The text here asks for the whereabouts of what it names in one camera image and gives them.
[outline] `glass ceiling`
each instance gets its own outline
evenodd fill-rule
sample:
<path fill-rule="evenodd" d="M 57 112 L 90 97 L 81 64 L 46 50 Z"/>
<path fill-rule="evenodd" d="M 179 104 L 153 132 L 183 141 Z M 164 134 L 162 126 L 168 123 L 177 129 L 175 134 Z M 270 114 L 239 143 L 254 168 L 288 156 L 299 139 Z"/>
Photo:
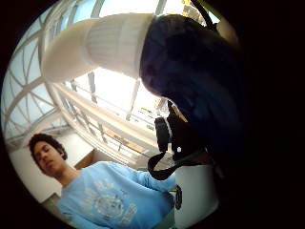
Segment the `glass ceiling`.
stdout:
<path fill-rule="evenodd" d="M 40 72 L 44 50 L 66 27 L 121 12 L 179 13 L 205 25 L 190 1 L 57 2 L 25 32 L 8 66 L 1 94 L 1 128 L 9 151 L 24 147 L 24 139 L 38 130 L 55 135 L 72 128 L 121 162 L 136 163 L 141 156 L 156 153 L 153 122 L 159 115 L 168 115 L 167 103 L 148 92 L 140 80 L 97 68 L 72 81 L 51 84 Z"/>

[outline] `graphic print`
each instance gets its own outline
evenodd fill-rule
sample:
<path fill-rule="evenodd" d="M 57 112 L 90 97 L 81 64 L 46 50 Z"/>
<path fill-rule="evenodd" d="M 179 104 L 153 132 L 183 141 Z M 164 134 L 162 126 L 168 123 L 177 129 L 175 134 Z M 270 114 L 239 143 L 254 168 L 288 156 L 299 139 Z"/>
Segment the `graphic print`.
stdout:
<path fill-rule="evenodd" d="M 96 181 L 94 186 L 95 189 L 85 189 L 86 198 L 81 203 L 83 212 L 91 217 L 94 216 L 94 212 L 98 213 L 105 221 L 117 218 L 117 225 L 128 226 L 137 208 L 134 203 L 126 204 L 124 208 L 124 198 L 127 193 L 123 190 L 115 190 L 113 183 L 106 179 Z"/>

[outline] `dark curly hair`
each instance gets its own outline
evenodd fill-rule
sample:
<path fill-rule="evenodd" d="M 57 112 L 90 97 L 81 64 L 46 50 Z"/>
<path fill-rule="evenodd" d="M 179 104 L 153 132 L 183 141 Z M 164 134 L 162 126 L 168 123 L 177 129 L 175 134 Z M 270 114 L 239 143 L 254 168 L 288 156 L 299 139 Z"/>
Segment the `dark curly hair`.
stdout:
<path fill-rule="evenodd" d="M 53 138 L 51 135 L 46 135 L 46 134 L 36 134 L 34 135 L 29 142 L 29 147 L 30 147 L 30 155 L 35 161 L 35 163 L 38 165 L 40 168 L 35 156 L 34 156 L 34 147 L 38 141 L 45 141 L 48 144 L 50 144 L 54 149 L 57 150 L 58 154 L 61 152 L 63 153 L 63 159 L 66 160 L 68 158 L 67 152 L 65 148 L 63 147 L 62 144 L 60 144 L 55 138 Z"/>

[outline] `white wall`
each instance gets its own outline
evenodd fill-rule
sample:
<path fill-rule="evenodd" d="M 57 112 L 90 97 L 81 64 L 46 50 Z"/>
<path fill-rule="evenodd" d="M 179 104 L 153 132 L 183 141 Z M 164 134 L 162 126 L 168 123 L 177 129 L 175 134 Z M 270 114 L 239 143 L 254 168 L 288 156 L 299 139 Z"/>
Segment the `white wall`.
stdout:
<path fill-rule="evenodd" d="M 70 166 L 74 166 L 92 150 L 92 146 L 77 134 L 61 136 L 57 140 L 65 147 L 68 153 L 67 162 Z M 16 173 L 38 202 L 44 201 L 54 192 L 61 195 L 61 184 L 54 178 L 41 173 L 31 158 L 29 148 L 10 153 L 10 160 Z"/>

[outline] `white cylinder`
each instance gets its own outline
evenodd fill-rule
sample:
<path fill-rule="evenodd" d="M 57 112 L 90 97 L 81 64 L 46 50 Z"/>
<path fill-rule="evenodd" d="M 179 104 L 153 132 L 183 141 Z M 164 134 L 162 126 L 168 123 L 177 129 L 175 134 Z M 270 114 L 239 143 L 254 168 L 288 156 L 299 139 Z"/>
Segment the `white cylinder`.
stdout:
<path fill-rule="evenodd" d="M 77 22 L 61 31 L 42 56 L 41 73 L 49 82 L 64 82 L 88 73 L 98 66 L 88 56 L 85 40 L 98 19 Z"/>
<path fill-rule="evenodd" d="M 91 60 L 108 70 L 139 77 L 140 60 L 153 13 L 120 13 L 102 17 L 88 32 Z"/>
<path fill-rule="evenodd" d="M 174 209 L 175 226 L 188 228 L 216 210 L 219 200 L 214 187 L 212 165 L 183 166 L 175 171 L 182 191 L 180 209 Z"/>

